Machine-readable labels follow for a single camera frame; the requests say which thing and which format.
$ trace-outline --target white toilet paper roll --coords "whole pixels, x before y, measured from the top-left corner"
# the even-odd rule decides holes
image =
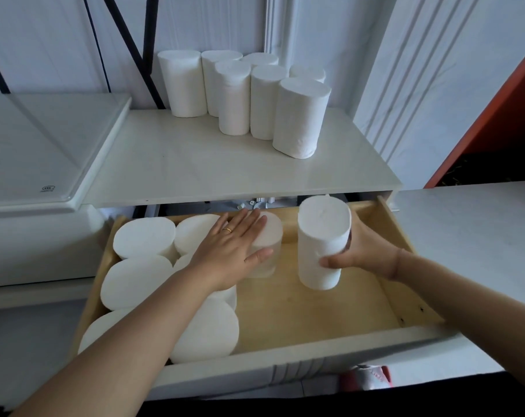
[[[251,134],[272,140],[278,100],[278,84],[287,77],[279,65],[258,65],[251,72]]]
[[[251,69],[254,69],[258,65],[277,65],[278,56],[269,53],[252,53],[245,55],[241,61],[251,64]]]
[[[305,77],[307,79],[324,83],[324,79],[326,79],[326,72],[320,67],[294,64],[290,67],[290,77]]]
[[[249,63],[228,60],[215,66],[219,76],[218,125],[230,136],[249,133],[251,109],[251,66]]]
[[[264,247],[271,247],[273,249],[272,256],[266,261],[258,265],[251,274],[250,278],[262,278],[271,276],[276,270],[276,264],[280,258],[280,250],[282,246],[282,236],[284,235],[284,228],[282,221],[276,215],[270,212],[261,212],[261,216],[265,215],[267,218],[266,225],[251,245],[249,254],[256,252]]]
[[[170,360],[174,364],[226,357],[239,339],[239,322],[224,301],[206,299],[178,339]]]
[[[348,243],[351,210],[331,196],[313,196],[299,206],[298,274],[314,290],[329,290],[340,280],[341,269],[319,265],[323,256],[341,252]]]
[[[297,159],[315,153],[331,89],[324,83],[288,77],[278,88],[272,146]]]
[[[176,117],[205,115],[207,109],[201,53],[169,50],[158,53],[158,58],[172,114]]]
[[[212,226],[220,218],[218,215],[207,213],[184,219],[176,227],[176,250],[181,256],[195,253],[201,241],[209,233]]]
[[[204,51],[201,54],[205,76],[206,104],[209,114],[218,117],[218,81],[214,65],[219,61],[239,60],[243,54],[231,50]]]
[[[122,259],[160,255],[177,259],[174,247],[176,225],[168,218],[139,218],[124,224],[114,236],[114,252]]]
[[[163,256],[137,256],[112,266],[100,289],[102,304],[111,310],[134,308],[174,273]]]
[[[116,323],[124,318],[132,309],[122,308],[116,310],[106,315],[101,316],[97,320],[91,323],[91,326],[87,328],[81,338],[81,343],[79,344],[78,354],[85,350],[89,345],[94,343],[97,339],[101,337],[108,329],[112,328]]]
[[[174,273],[181,271],[183,268],[188,266],[192,256],[193,253],[190,253],[179,258],[176,262],[176,266],[174,266]],[[235,308],[238,305],[238,290],[234,285],[233,287],[228,288],[227,290],[215,291],[212,294],[210,294],[208,298],[225,301],[231,308],[235,310]]]

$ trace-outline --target person's right arm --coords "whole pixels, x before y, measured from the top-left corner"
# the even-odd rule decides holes
[[[349,248],[321,265],[356,266],[404,283],[525,385],[525,304],[395,247],[355,213]]]

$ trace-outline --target open drawer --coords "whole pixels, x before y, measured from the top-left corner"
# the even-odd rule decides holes
[[[382,198],[349,206],[384,238],[413,251]],[[221,359],[165,366],[148,399],[215,395],[342,372],[456,335],[412,290],[358,268],[342,270],[340,282],[331,290],[305,287],[297,276],[298,208],[271,211],[284,225],[280,260],[272,277],[238,284],[240,337],[234,353]],[[178,224],[187,217],[169,219]],[[112,241],[127,220],[120,217],[113,226],[76,330],[71,357],[77,354],[89,325],[108,312],[100,301],[100,288],[108,269],[120,261]]]

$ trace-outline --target person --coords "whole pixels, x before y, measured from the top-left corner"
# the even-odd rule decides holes
[[[224,214],[175,273],[13,412],[13,417],[133,416],[203,301],[237,284],[272,250],[249,254],[266,217]],[[356,266],[413,289],[525,385],[525,305],[407,252],[353,213],[350,242],[321,266]]]

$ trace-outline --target hand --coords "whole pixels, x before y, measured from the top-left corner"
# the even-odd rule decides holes
[[[199,269],[213,291],[236,285],[272,255],[270,247],[249,254],[253,241],[266,224],[266,216],[257,220],[259,216],[259,209],[252,212],[242,209],[226,224],[227,213],[222,215],[193,254],[188,268]]]
[[[386,279],[393,279],[400,249],[363,224],[355,212],[351,217],[351,234],[342,253],[323,257],[320,266],[327,268],[359,267]]]

